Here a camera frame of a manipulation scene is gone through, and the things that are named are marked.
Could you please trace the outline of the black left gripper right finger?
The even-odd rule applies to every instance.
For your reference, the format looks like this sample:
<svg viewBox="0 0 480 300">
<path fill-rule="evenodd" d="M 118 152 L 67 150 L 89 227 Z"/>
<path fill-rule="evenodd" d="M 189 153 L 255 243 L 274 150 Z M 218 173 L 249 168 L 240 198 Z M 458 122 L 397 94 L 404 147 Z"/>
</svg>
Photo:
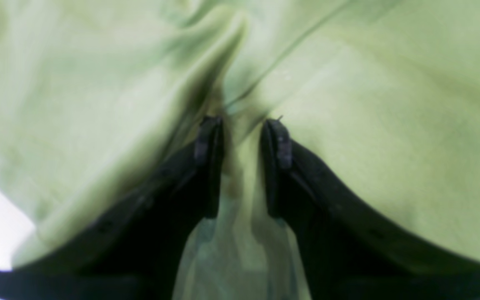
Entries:
<svg viewBox="0 0 480 300">
<path fill-rule="evenodd" d="M 480 300 L 480 262 L 377 212 L 282 122 L 260 146 L 268 213 L 294 233 L 313 300 Z"/>
</svg>

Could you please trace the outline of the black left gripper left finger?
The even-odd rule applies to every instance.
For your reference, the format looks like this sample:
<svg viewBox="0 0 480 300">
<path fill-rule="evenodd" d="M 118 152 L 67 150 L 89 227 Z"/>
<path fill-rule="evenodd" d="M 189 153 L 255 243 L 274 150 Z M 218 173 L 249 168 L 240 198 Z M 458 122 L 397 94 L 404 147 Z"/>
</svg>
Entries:
<svg viewBox="0 0 480 300">
<path fill-rule="evenodd" d="M 219 210 L 223 120 L 53 253 L 0 271 L 2 300 L 170 300 L 185 243 Z"/>
</svg>

